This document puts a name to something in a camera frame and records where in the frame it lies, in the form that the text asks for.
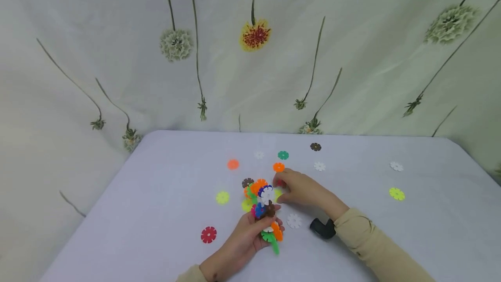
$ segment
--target black object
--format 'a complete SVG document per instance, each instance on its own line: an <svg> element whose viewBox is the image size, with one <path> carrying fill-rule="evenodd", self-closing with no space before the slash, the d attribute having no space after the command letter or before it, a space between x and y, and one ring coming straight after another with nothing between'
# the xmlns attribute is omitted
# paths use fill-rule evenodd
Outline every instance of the black object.
<svg viewBox="0 0 501 282"><path fill-rule="evenodd" d="M317 235L323 239L331 239L334 235L336 235L334 221L332 219L327 220L327 223L324 225L318 218L316 218L310 224L310 230L317 233Z"/></svg>

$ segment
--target brown flower piece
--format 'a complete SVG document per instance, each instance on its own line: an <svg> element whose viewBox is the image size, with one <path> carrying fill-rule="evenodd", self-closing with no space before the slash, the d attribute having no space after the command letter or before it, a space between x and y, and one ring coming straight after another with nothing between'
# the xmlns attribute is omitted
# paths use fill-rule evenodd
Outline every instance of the brown flower piece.
<svg viewBox="0 0 501 282"><path fill-rule="evenodd" d="M247 178L247 179L244 179L242 181L242 187L243 188L246 188L247 186L249 186L251 183L254 183L254 180L251 179L251 178Z"/></svg>
<svg viewBox="0 0 501 282"><path fill-rule="evenodd" d="M312 144L310 145L310 148L311 148L312 150L314 150L314 151L319 151L319 150L321 150L321 149L322 149L322 146L320 146L320 144L319 144L319 143L312 143Z"/></svg>

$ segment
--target backdrop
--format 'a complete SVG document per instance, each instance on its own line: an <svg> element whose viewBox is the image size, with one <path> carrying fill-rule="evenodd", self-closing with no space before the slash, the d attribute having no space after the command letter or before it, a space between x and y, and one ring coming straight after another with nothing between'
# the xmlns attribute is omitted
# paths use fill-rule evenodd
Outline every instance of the backdrop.
<svg viewBox="0 0 501 282"><path fill-rule="evenodd" d="M158 129L435 135L496 178L498 1L0 0L0 276Z"/></svg>

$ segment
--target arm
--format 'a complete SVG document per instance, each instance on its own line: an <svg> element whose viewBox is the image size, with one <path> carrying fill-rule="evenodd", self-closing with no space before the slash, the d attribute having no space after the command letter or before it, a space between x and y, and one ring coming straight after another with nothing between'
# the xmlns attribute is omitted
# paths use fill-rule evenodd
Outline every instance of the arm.
<svg viewBox="0 0 501 282"><path fill-rule="evenodd" d="M382 230L355 208L346 206L336 195L309 176L290 169L277 173L291 189L279 203L314 205L334 221L337 235L346 246L383 282L432 282L431 276Z"/></svg>

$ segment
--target flower stem print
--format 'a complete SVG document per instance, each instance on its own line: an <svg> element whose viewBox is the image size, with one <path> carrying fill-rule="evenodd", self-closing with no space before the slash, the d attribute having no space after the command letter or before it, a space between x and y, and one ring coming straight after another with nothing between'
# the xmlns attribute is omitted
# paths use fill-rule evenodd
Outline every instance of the flower stem print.
<svg viewBox="0 0 501 282"><path fill-rule="evenodd" d="M250 22L245 22L240 34L240 45L244 51L256 51L261 49L270 39L271 29L268 28L266 19L259 19L256 22L254 17L254 2L250 9Z"/></svg>
<svg viewBox="0 0 501 282"><path fill-rule="evenodd" d="M451 44L471 29L480 11L472 6L465 5L465 1L462 0L459 4L445 8L438 15L426 31L425 43Z"/></svg>
<svg viewBox="0 0 501 282"><path fill-rule="evenodd" d="M197 80L198 87L200 88L200 97L202 102L198 103L198 108L200 109L200 120L205 121L207 117L205 116L205 111L207 111L207 103L205 102L204 92L202 91L202 84L200 83L200 74L198 72L198 22L197 22L197 8L195 7L195 0L191 0L193 3L193 14L195 16L195 39L197 41Z"/></svg>
<svg viewBox="0 0 501 282"><path fill-rule="evenodd" d="M438 125L438 127L435 129L435 131L433 132L433 135L431 137L435 137L435 134L437 134L437 131L438 129L441 127L441 125L445 122L445 120L447 120L447 118L452 114L452 111L455 110L455 108L457 108L458 106L456 105L454 108L452 108L452 110L447 114L447 116L445 116L445 118L442 120L442 122Z"/></svg>
<svg viewBox="0 0 501 282"><path fill-rule="evenodd" d="M320 112L320 109L326 104L326 102L329 100L329 98L332 96L332 93L336 89L337 82L339 81L339 77L341 77L341 72L343 71L343 68L339 69L339 73L337 74L336 82L334 83L334 86L332 87L331 93L329 94L329 97L324 101L324 103L320 106L320 108L317 110L317 112L314 114L313 119L309 122L306 122L302 127L299 128L299 131L297 131L298 134L322 134L323 131L320 130L319 126L322 124L320 120L317 119L318 113Z"/></svg>
<svg viewBox="0 0 501 282"><path fill-rule="evenodd" d="M169 62L174 62L175 60L182 60L189 57L193 41L191 40L191 34L188 30L176 30L172 3L170 0L167 1L169 3L172 28L162 32L160 36L160 50Z"/></svg>
<svg viewBox="0 0 501 282"><path fill-rule="evenodd" d="M407 110L405 111L403 117L406 117L406 116L410 116L413 112L414 112L414 109L419 105L421 104L421 100L423 98L423 95L424 95L424 92L426 91L426 88L429 87L429 85L431 84L431 82L433 82L433 80L435 80L435 78L437 77L437 75L442 71L442 69L445 67L445 65L449 62L449 60L451 60L452 57L454 57L454 55L456 54L456 52L459 50L459 48L461 48L461 46L468 40L468 38L471 37L471 35L478 29L478 26L480 26L482 24L482 22L485 20L485 18L488 17L488 15L491 13L492 9L495 8L495 6L498 5L498 3L500 2L501 0L496 0L496 2L494 2L494 5L492 5L492 7L487 11L487 13L484 15L484 17L478 22L477 25L475 25L475 27L471 30L471 32L468 34L468 36L464 39L464 41L461 42L461 44L458 45L458 47L454 50L454 52L452 52L452 54L447 58L447 60L445 60L445 62L441 65L441 67L438 69L438 71L435 72L435 74L433 75L433 77L431 78L431 80L428 82L428 84L423 88L423 90L421 91L421 93L419 94L419 96L416 98L415 101L413 101L412 103L408 103L405 107L407 108Z"/></svg>
<svg viewBox="0 0 501 282"><path fill-rule="evenodd" d="M125 135L122 136L122 139L124 141L124 148L129 153L132 153L134 151L134 149L136 149L136 147L138 146L139 142L141 142L141 140L143 139L143 136L138 134L136 129L132 130L131 128L129 128L129 125L130 125L129 115L125 111L123 111L122 108L120 108L118 105L113 103L113 101L111 101L108 94L106 94L104 88L102 87L101 83L99 83L99 80L97 78L96 78L96 82L99 85L99 88L101 88L101 91L103 92L103 94L106 96L106 98L108 98L109 102L112 105L114 105L116 108L118 108L118 110L122 111L125 114L125 116L127 117L127 125L125 127Z"/></svg>
<svg viewBox="0 0 501 282"><path fill-rule="evenodd" d="M308 97L308 94L310 93L310 90L312 89L313 76L314 76L314 68L317 65L318 46L320 44L320 37L322 36L322 29L324 28L324 22L325 22L325 16L322 19L322 25L320 25L320 31L318 32L317 49L314 52L313 72L312 72L312 80L310 81L310 87L308 87L306 95L304 95L304 98L302 100L296 99L296 103L294 104L294 106L296 106L297 110L301 110L304 107L306 107L307 102L305 100L306 100L306 97Z"/></svg>
<svg viewBox="0 0 501 282"><path fill-rule="evenodd" d="M97 105L96 101L92 99L92 97L89 96L89 94L85 93L85 91L78 85L75 83L75 81L72 80L71 77L69 77L65 71L63 71L63 69L56 63L56 61L52 58L52 56L49 54L49 52L45 49L45 47L43 47L43 44L42 42L40 42L40 40L37 38L37 42L38 44L40 45L40 47L42 47L43 51L45 51L45 54L47 55L47 57L49 57L50 61L52 61L52 63L59 69L59 71L61 71L61 73L66 77L68 78L76 87L78 87L78 89L80 91L82 91L82 93L84 93L91 101L93 104L96 105L97 107L97 110L99 111L99 119L96 120L96 121L92 121L90 124L92 126L92 130L101 130L103 127L104 127L104 124L106 123L105 120L103 120L103 115L101 113L101 108L99 108L99 106Z"/></svg>

